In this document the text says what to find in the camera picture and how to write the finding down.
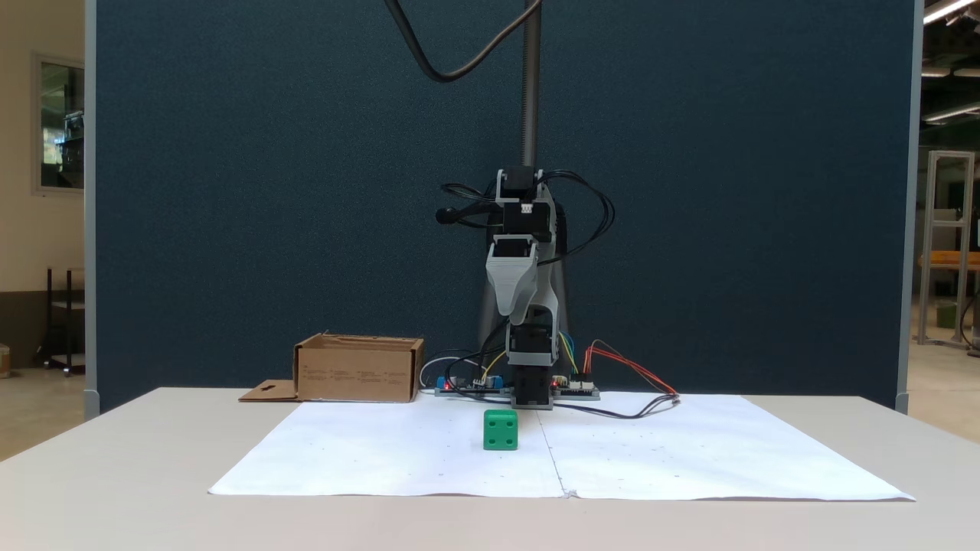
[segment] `wire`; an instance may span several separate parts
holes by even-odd
[[[483,370],[483,377],[480,378],[480,382],[486,382],[487,381],[487,374],[490,373],[490,369],[493,368],[497,364],[497,362],[499,362],[500,359],[503,358],[504,356],[507,356],[507,350],[501,352],[500,353],[500,356],[497,356],[496,358],[494,358],[493,359],[493,362],[490,362],[490,365],[487,366],[487,368],[485,370]]]
[[[602,237],[603,234],[605,234],[607,231],[610,230],[610,227],[612,227],[613,223],[615,222],[615,205],[613,204],[612,199],[610,199],[609,196],[603,193],[602,191],[599,191],[595,187],[592,187],[592,185],[590,185],[589,182],[586,181],[585,178],[583,178],[582,176],[572,171],[565,171],[565,170],[549,171],[541,175],[541,177],[538,179],[538,182],[543,183],[550,179],[556,179],[556,178],[570,179],[576,183],[584,185],[589,191],[594,193],[596,197],[599,198],[599,202],[602,203],[603,217],[599,221],[599,226],[596,227],[596,230],[592,232],[592,235],[590,235],[589,238],[586,239],[584,243],[581,243],[580,245],[573,247],[566,253],[556,255],[554,258],[543,260],[538,263],[538,266],[559,262],[573,254],[580,252],[582,249],[587,247],[590,243]]]
[[[610,350],[612,350],[612,352],[607,352],[606,350],[603,350],[601,348],[597,348],[596,347],[597,344],[602,344],[603,346],[606,346],[607,348],[609,348]],[[593,354],[599,354],[600,356],[605,356],[605,357],[610,358],[612,360],[616,360],[616,361],[620,362],[621,364],[626,364],[633,371],[635,371],[637,374],[639,374],[640,376],[642,376],[643,378],[645,378],[655,388],[657,388],[658,390],[660,390],[664,394],[672,394],[672,395],[676,395],[677,394],[677,391],[674,390],[673,387],[670,386],[669,384],[663,382],[663,380],[660,377],[658,377],[658,376],[654,375],[653,373],[649,372],[647,369],[645,369],[643,366],[637,364],[636,362],[633,362],[631,360],[626,359],[622,354],[619,354],[619,352],[617,352],[616,349],[612,348],[611,346],[609,346],[608,343],[606,343],[606,342],[604,342],[604,341],[602,341],[602,340],[600,340],[598,338],[596,340],[594,340],[592,342],[592,346],[589,346],[589,348],[586,349],[586,351],[585,351],[585,366],[584,366],[584,369],[585,369],[585,373],[587,373],[587,374],[591,374],[592,373],[592,355]]]
[[[422,51],[421,44],[418,43],[418,38],[416,33],[412,30],[412,24],[409,23],[409,18],[405,16],[405,11],[402,10],[402,5],[398,0],[384,0],[386,6],[388,6],[388,11],[391,12],[391,17],[395,19],[395,25],[398,29],[402,31],[402,37],[405,38],[405,44],[409,47],[409,51],[412,52],[412,56],[416,58],[418,66],[422,69],[422,72],[426,76],[435,80],[436,82],[452,82],[476,68],[488,55],[490,52],[497,47],[498,44],[504,41],[512,32],[514,32],[521,24],[527,21],[527,18],[541,8],[542,0],[536,0],[533,4],[524,10],[524,13],[520,14],[520,17],[514,20],[513,23],[507,25],[504,30],[500,31],[500,34],[494,37],[483,50],[476,54],[476,57],[471,59],[468,63],[456,69],[455,71],[450,71],[448,73],[439,73],[432,67],[429,63],[428,58],[425,57],[425,52]]]
[[[444,183],[439,186],[440,189],[449,193],[450,195],[456,195],[457,197],[463,197],[464,199],[469,199],[471,201],[478,201],[480,203],[496,203],[496,195],[491,195],[489,192],[480,193],[474,187],[470,187],[464,183]]]
[[[443,350],[440,350],[440,351],[438,351],[438,352],[430,355],[429,358],[428,358],[428,360],[426,360],[426,364],[424,366],[422,366],[422,369],[421,370],[418,371],[418,382],[419,383],[422,383],[422,372],[425,371],[425,368],[429,367],[433,363],[434,360],[437,360],[443,354],[449,354],[451,352],[465,352],[467,354],[472,354],[473,353],[472,350],[469,350],[467,348],[444,348]]]
[[[568,339],[568,346],[571,347],[571,355],[574,356],[575,355],[575,339],[571,338],[571,335],[568,334],[566,331],[559,331],[559,333],[561,333],[564,338]]]
[[[449,360],[463,360],[464,362],[467,362],[468,364],[473,364],[473,365],[477,366],[478,368],[481,367],[476,362],[474,362],[472,360],[467,360],[465,358],[461,358],[460,356],[443,356],[442,358],[436,358],[434,360],[429,360],[424,366],[422,366],[422,369],[418,370],[418,384],[420,384],[422,386],[422,388],[425,388],[425,382],[422,380],[422,374],[425,373],[425,370],[429,366],[431,366],[432,364],[437,364],[439,362],[446,362],[446,361],[449,361]]]
[[[970,306],[973,306],[973,302],[974,302],[974,300],[976,300],[976,298],[977,298],[977,295],[973,295],[973,296],[970,297],[970,300],[968,300],[966,302],[966,307],[963,308],[962,315],[959,316],[959,336],[962,337],[963,342],[966,343],[966,349],[967,350],[973,350],[974,349],[974,346],[973,346],[972,340],[966,338],[966,330],[963,329],[963,322],[966,320],[966,313],[969,311]]]
[[[480,347],[480,359],[479,359],[480,365],[483,364],[483,357],[487,354],[487,352],[489,352],[490,343],[495,338],[497,338],[497,335],[499,335],[501,331],[506,329],[510,323],[511,323],[510,318],[503,318],[499,324],[497,324],[493,329],[490,330],[490,333],[487,334],[487,337],[483,339],[483,345]],[[506,350],[505,345],[501,345],[501,348]]]
[[[575,365],[575,353],[571,351],[571,346],[568,345],[568,337],[564,336],[564,333],[561,331],[559,331],[558,334],[562,336],[564,351],[568,353],[568,361],[571,363],[571,372],[577,374],[578,366]]]
[[[658,410],[657,409],[657,406],[659,406],[660,404],[662,404],[664,402],[670,402],[670,407],[667,407],[667,408]],[[617,412],[611,412],[611,411],[607,411],[607,410],[601,410],[599,408],[590,408],[588,406],[577,406],[577,405],[573,405],[573,404],[561,404],[561,403],[558,403],[558,402],[555,403],[555,407],[556,408],[566,408],[566,409],[569,409],[569,410],[575,410],[575,411],[579,411],[579,412],[583,412],[583,413],[589,413],[589,414],[593,414],[593,415],[599,415],[599,416],[602,416],[602,417],[608,417],[608,418],[612,418],[612,419],[643,419],[645,417],[650,417],[653,414],[658,414],[658,413],[665,412],[667,410],[671,410],[671,409],[675,408],[678,404],[680,404],[680,396],[670,395],[670,394],[662,394],[662,395],[654,398],[653,400],[651,400],[649,404],[647,404],[646,406],[644,406],[639,412],[637,412],[637,413],[635,413],[633,415],[626,415],[626,414],[621,414],[621,413],[617,413]]]
[[[465,361],[465,360],[476,358],[476,357],[480,356],[482,354],[482,352],[483,351],[475,352],[475,353],[473,353],[470,356],[464,356],[464,357],[460,358],[459,360],[456,360],[452,364],[446,366],[446,374],[445,374],[446,386],[449,386],[449,389],[450,390],[452,390],[453,392],[456,392],[457,394],[459,394],[460,396],[463,396],[464,398],[469,398],[471,400],[476,400],[476,401],[479,401],[479,402],[487,402],[487,403],[490,403],[490,404],[505,404],[505,405],[510,405],[511,402],[504,402],[502,400],[489,400],[487,398],[484,398],[483,396],[478,396],[478,395],[472,393],[473,392],[473,389],[469,389],[469,388],[458,388],[453,383],[453,379],[449,376],[450,370],[457,363],[459,363],[461,361]]]
[[[481,224],[479,222],[470,222],[466,219],[459,219],[455,224],[465,225],[466,227],[475,227],[477,229],[486,229],[487,227],[503,227],[503,224]]]

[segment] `white table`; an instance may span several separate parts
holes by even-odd
[[[918,502],[209,495],[297,406],[244,392],[161,388],[0,463],[0,549],[980,549],[980,446],[859,398],[749,399]]]

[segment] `open cardboard box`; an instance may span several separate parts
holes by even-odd
[[[242,402],[411,402],[425,357],[420,338],[319,333],[293,347],[293,379],[267,380]]]

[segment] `green block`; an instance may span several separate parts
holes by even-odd
[[[487,410],[483,412],[483,449],[517,449],[517,412]]]

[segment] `window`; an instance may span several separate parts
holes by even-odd
[[[33,56],[34,192],[78,194],[85,187],[85,69]]]

